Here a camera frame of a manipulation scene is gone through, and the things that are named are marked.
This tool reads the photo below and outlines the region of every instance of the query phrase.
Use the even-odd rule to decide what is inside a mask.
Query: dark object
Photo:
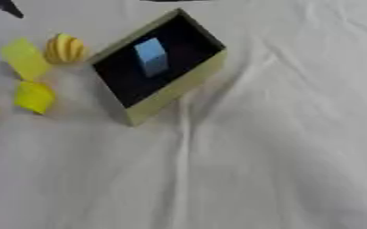
[[[0,0],[0,10],[8,12],[17,18],[23,18],[23,13],[11,0]]]
[[[168,71],[154,78],[146,77],[134,50],[134,46],[150,38],[158,38],[166,50],[169,64]],[[94,64],[94,68],[123,106],[129,108],[223,49],[211,43],[187,18],[178,14]]]
[[[206,0],[141,0],[150,2],[193,2],[193,1],[206,1]]]

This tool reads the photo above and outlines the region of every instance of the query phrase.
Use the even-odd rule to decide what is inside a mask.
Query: box
[[[134,47],[157,38],[168,70],[146,77]],[[131,125],[138,125],[217,72],[226,47],[184,10],[176,9],[95,55],[94,69],[120,101]]]

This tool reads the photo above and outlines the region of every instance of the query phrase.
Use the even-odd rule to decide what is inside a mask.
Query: yellow striped ball
[[[47,42],[46,59],[51,64],[73,64],[82,61],[88,48],[79,39],[59,33]]]

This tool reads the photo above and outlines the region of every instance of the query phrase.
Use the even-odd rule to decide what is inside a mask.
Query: white fabric
[[[229,57],[138,128],[88,67],[48,74],[38,116],[0,64],[0,229],[367,229],[367,0],[15,3],[0,46],[67,32],[95,53],[183,7]]]

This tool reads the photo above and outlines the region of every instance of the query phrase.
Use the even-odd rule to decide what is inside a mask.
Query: yellow cube
[[[22,81],[16,90],[15,105],[41,115],[54,101],[55,93],[44,83]]]
[[[1,55],[26,81],[34,81],[51,68],[40,50],[26,38],[16,39],[3,47]]]

